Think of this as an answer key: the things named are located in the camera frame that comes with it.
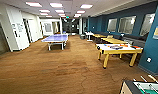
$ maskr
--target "baseboard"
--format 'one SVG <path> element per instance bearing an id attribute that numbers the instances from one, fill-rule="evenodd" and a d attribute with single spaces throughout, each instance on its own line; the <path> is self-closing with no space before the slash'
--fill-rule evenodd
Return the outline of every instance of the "baseboard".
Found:
<path id="1" fill-rule="evenodd" d="M 150 71 L 150 70 L 144 68 L 144 67 L 141 66 L 141 65 L 138 65 L 138 67 L 139 67 L 140 69 L 142 69 L 143 71 L 147 72 L 148 74 L 151 74 L 151 75 L 153 75 L 153 76 L 158 76 L 158 73 L 154 73 L 154 72 L 152 72 L 152 71 Z"/>

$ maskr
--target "ceiling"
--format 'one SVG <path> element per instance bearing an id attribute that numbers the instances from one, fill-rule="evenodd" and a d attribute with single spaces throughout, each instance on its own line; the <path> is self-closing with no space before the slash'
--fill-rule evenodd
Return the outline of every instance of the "ceiling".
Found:
<path id="1" fill-rule="evenodd" d="M 54 18 L 59 18 L 58 13 L 55 12 L 55 8 L 50 6 L 50 3 L 61 3 L 66 16 L 73 18 L 78 10 L 85 10 L 86 12 L 81 17 L 94 17 L 102 14 L 109 14 L 120 10 L 128 9 L 145 3 L 153 2 L 157 0 L 0 0 L 0 3 L 5 3 L 19 8 L 21 11 L 40 15 L 41 9 L 50 10 L 49 15 Z M 38 2 L 42 7 L 31 7 L 25 2 Z M 93 5 L 90 9 L 81 9 L 82 4 Z"/>

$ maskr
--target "wooden floor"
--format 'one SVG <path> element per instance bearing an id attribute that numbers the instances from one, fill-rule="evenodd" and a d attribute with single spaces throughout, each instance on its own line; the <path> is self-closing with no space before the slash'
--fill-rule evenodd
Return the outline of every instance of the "wooden floor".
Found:
<path id="1" fill-rule="evenodd" d="M 148 81 L 147 73 L 129 67 L 128 58 L 109 57 L 107 69 L 95 43 L 69 36 L 66 48 L 48 51 L 41 40 L 23 51 L 0 56 L 0 94 L 119 94 L 123 79 Z"/>

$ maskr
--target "glass partition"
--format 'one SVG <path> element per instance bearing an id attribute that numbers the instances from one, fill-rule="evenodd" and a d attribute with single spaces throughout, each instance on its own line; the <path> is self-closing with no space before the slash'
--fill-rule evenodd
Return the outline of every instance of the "glass partition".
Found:
<path id="1" fill-rule="evenodd" d="M 147 14 L 145 16 L 145 19 L 141 28 L 140 36 L 144 36 L 150 31 L 151 25 L 154 21 L 154 17 L 155 17 L 155 14 Z"/>
<path id="2" fill-rule="evenodd" d="M 131 34 L 133 31 L 135 19 L 136 16 L 121 18 L 118 32 Z"/>
<path id="3" fill-rule="evenodd" d="M 107 31 L 115 32 L 117 19 L 109 19 Z"/>

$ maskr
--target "game room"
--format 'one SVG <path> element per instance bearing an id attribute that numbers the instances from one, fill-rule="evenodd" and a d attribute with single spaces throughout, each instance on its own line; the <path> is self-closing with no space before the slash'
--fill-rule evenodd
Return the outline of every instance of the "game room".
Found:
<path id="1" fill-rule="evenodd" d="M 158 0 L 0 0 L 0 94 L 158 94 Z"/>

